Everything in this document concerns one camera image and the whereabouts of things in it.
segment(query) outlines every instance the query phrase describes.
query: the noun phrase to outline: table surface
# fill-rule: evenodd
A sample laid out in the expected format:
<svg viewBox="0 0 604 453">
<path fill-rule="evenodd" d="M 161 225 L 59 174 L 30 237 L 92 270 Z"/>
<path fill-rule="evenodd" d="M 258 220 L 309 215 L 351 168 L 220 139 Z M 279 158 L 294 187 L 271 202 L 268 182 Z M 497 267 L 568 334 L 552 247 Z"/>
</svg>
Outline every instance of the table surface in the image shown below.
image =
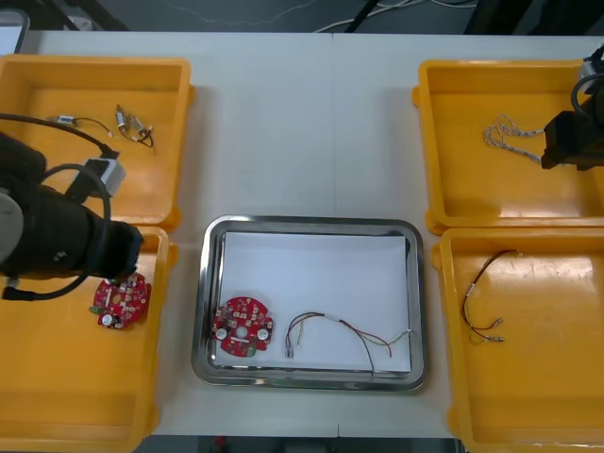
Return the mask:
<svg viewBox="0 0 604 453">
<path fill-rule="evenodd" d="M 31 32 L 24 52 L 182 57 L 199 95 L 161 320 L 157 434 L 450 437 L 445 327 L 426 266 L 430 373 L 417 394 L 213 387 L 190 365 L 203 232 L 223 214 L 395 218 L 425 252 L 428 197 L 411 88 L 425 59 L 579 59 L 600 38 Z"/>
</svg>

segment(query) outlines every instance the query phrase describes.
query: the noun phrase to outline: red circuit board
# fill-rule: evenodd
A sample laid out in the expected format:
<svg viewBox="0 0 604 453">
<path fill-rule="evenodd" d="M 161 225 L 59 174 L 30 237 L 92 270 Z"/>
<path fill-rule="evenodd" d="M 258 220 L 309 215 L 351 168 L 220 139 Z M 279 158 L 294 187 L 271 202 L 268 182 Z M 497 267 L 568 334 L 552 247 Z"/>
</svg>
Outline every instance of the red circuit board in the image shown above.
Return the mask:
<svg viewBox="0 0 604 453">
<path fill-rule="evenodd" d="M 106 328 L 126 328 L 147 312 L 151 285 L 141 274 L 120 284 L 103 280 L 94 294 L 90 311 L 98 314 L 97 324 Z"/>
<path fill-rule="evenodd" d="M 235 297 L 216 310 L 212 336 L 220 347 L 237 357 L 252 357 L 265 351 L 273 336 L 273 318 L 259 300 Z"/>
</svg>

